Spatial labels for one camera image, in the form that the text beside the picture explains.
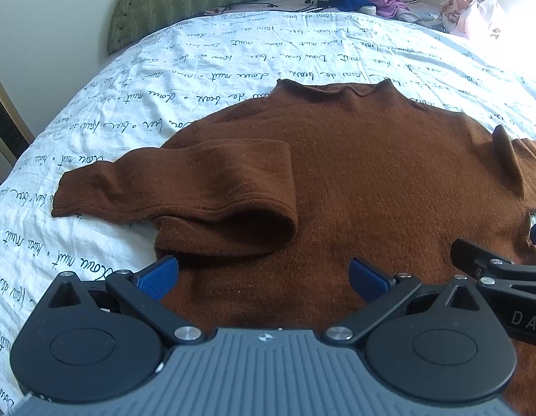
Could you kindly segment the brown knit sweater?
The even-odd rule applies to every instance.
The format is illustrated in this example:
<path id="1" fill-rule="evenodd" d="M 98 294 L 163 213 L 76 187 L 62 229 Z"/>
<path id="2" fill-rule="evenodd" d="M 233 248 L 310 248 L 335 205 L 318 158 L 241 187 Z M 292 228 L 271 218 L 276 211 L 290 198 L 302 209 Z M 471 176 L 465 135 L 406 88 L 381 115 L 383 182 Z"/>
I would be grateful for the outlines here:
<path id="1" fill-rule="evenodd" d="M 165 306 L 204 331 L 322 331 L 361 304 L 353 257 L 428 284 L 453 275 L 457 239 L 536 265 L 536 141 L 389 81 L 282 80 L 162 147 L 67 172 L 52 213 L 153 224 L 181 270 Z"/>

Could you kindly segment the pink and white clothes pile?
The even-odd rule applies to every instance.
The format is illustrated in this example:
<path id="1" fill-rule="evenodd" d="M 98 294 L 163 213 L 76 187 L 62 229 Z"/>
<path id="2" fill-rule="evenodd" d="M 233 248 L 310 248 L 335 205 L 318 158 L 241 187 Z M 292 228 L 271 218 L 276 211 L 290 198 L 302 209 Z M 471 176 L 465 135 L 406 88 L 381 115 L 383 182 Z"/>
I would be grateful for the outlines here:
<path id="1" fill-rule="evenodd" d="M 506 13 L 496 0 L 446 0 L 439 12 L 449 34 L 472 41 L 496 40 L 506 22 Z"/>

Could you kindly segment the white script-printed bed sheet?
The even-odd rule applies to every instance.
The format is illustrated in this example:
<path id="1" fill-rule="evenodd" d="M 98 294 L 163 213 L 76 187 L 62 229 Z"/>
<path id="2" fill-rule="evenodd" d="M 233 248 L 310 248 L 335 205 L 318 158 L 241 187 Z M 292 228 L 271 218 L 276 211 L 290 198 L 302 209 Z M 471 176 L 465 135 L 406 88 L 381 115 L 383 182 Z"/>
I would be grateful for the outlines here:
<path id="1" fill-rule="evenodd" d="M 85 85 L 0 186 L 0 410 L 23 395 L 9 350 L 54 276 L 102 279 L 117 261 L 154 257 L 153 228 L 55 219 L 61 176 L 158 147 L 205 115 L 266 96 L 280 78 L 308 85 L 391 79 L 404 96 L 462 111 L 487 129 L 536 139 L 536 83 L 496 68 L 466 41 L 345 12 L 238 12 L 162 29 Z"/>

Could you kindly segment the purple garment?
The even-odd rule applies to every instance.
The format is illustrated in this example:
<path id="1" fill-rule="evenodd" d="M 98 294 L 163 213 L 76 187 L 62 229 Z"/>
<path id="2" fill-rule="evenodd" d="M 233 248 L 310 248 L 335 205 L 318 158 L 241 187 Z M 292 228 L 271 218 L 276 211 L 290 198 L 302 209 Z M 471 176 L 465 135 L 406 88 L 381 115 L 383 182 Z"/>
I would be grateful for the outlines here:
<path id="1" fill-rule="evenodd" d="M 369 0 L 376 7 L 376 14 L 387 19 L 394 19 L 408 10 L 403 0 Z"/>

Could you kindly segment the blue cloth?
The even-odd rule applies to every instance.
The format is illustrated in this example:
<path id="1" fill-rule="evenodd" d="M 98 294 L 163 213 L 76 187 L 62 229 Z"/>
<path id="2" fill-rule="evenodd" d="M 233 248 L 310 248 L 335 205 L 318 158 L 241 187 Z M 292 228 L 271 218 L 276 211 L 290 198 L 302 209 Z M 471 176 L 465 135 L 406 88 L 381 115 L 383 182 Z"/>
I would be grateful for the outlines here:
<path id="1" fill-rule="evenodd" d="M 376 9 L 376 5 L 371 0 L 327 0 L 327 3 L 331 8 L 341 11 L 359 12 L 364 8 Z"/>

